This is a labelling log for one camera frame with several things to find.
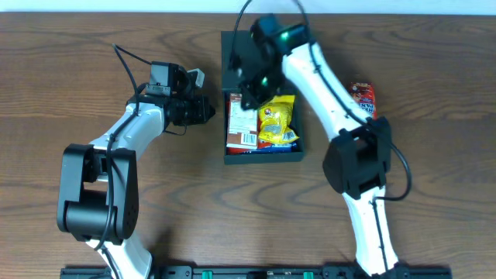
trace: black box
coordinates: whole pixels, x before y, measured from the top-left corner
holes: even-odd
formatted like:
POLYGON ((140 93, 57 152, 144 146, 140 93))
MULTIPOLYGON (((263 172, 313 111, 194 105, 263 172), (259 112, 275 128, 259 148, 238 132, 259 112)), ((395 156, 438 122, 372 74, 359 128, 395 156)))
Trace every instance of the black box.
MULTIPOLYGON (((271 153, 271 154, 236 154, 228 155, 226 148, 227 129, 229 122, 229 112, 227 110, 227 102, 229 101, 230 93, 240 93, 237 87, 239 78, 233 71, 227 70, 229 65, 229 56, 231 54, 231 46, 233 43, 233 31, 222 31, 222 96, 224 106, 224 164, 261 164, 261 163, 278 163, 278 162, 299 162, 305 155, 304 149, 304 135, 303 126, 301 124, 301 94, 290 83, 281 87, 281 94, 283 95, 296 95, 293 107, 293 116, 291 118, 290 127, 296 132, 300 138, 295 142, 297 147, 292 152, 288 153, 271 153)), ((248 59, 253 66, 264 65, 264 61, 260 56, 260 51, 251 40, 248 31, 238 31, 236 34, 236 53, 239 54, 243 60, 248 59)))

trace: yellow snack bag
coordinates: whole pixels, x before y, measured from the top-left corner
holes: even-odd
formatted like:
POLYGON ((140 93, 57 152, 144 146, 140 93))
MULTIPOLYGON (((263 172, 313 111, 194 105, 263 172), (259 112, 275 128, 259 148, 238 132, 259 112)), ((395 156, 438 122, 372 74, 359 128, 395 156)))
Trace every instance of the yellow snack bag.
POLYGON ((269 143, 292 143, 299 139, 289 128, 293 115, 294 95, 275 96, 272 101, 258 110, 260 125, 259 139, 269 143))

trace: brown table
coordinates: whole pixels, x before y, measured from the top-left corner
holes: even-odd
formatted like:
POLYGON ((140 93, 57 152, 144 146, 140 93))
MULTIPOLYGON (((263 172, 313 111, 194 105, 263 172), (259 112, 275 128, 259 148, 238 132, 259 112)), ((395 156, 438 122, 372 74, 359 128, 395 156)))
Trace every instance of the brown table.
MULTIPOLYGON (((235 15, 0 14, 0 278, 57 278, 103 264, 55 223, 62 152, 88 143, 132 94, 111 43, 149 60, 200 67, 220 101, 220 31, 235 15)), ((256 18, 243 18, 248 28, 256 18)), ((286 17, 287 22, 298 21, 286 17)), ((332 69, 377 89, 380 115, 412 166, 415 188, 387 204, 396 253, 455 278, 496 277, 496 19, 312 15, 332 69)), ((149 68, 128 59, 138 81, 149 68)), ((222 113, 183 137, 155 139, 138 164, 138 230, 159 263, 352 261, 343 198, 325 180, 326 137, 305 106, 301 163, 224 166, 222 113)), ((396 159, 390 195, 403 191, 396 159)), ((105 189, 104 184, 97 187, 105 189)))

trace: black mounting rail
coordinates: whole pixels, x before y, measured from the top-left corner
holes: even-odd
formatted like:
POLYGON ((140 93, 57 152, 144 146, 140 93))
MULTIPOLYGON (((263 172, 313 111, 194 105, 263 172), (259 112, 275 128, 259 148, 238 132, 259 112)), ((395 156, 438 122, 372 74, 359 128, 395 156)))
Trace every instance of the black mounting rail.
MULTIPOLYGON (((110 268, 63 268, 60 279, 111 278, 110 268)), ((386 274, 367 276, 353 265, 324 267, 189 267, 168 266, 153 271, 148 279, 452 279, 451 270, 442 267, 396 266, 386 274)))

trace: green connector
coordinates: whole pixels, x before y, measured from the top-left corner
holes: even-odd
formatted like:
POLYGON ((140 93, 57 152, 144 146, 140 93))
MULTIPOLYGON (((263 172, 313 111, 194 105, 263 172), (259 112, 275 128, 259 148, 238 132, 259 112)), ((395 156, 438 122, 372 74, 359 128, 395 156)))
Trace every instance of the green connector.
POLYGON ((304 272, 303 279, 313 279, 313 272, 304 272))
POLYGON ((211 271, 203 271, 201 273, 201 279, 212 279, 213 277, 214 277, 214 274, 211 271))

